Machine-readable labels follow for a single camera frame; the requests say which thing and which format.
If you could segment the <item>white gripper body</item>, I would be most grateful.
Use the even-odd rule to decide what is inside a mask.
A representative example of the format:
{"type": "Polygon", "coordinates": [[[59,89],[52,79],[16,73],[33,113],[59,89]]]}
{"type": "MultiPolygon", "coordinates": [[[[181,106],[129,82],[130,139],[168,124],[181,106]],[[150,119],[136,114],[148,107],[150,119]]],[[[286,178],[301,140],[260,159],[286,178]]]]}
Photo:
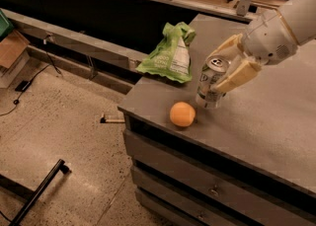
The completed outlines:
{"type": "Polygon", "coordinates": [[[277,10],[264,12],[245,29],[244,51],[265,65],[277,65],[296,53],[298,43],[277,10]]]}

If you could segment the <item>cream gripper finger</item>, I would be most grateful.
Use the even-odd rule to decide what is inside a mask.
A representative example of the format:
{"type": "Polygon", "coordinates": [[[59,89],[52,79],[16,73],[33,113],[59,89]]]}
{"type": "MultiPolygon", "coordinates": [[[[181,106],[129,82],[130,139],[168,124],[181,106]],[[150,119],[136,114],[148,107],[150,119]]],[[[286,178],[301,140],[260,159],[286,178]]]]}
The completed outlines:
{"type": "Polygon", "coordinates": [[[220,56],[225,60],[234,60],[237,57],[241,57],[243,54],[243,46],[241,44],[242,35],[233,35],[222,43],[216,50],[214,50],[211,56],[220,56]]]}
{"type": "Polygon", "coordinates": [[[213,90],[220,93],[227,93],[233,89],[251,81],[261,71],[262,67],[259,63],[242,59],[239,65],[229,71],[213,86],[213,90]]]}

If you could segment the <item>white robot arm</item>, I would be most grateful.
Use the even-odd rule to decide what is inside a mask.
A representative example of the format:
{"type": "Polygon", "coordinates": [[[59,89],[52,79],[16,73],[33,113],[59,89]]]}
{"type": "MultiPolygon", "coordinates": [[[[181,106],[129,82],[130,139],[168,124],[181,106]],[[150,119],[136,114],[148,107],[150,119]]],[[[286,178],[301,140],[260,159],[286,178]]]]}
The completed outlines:
{"type": "Polygon", "coordinates": [[[227,93],[254,79],[264,65],[277,65],[316,38],[316,0],[288,0],[253,20],[212,54],[229,62],[210,90],[227,93]]]}

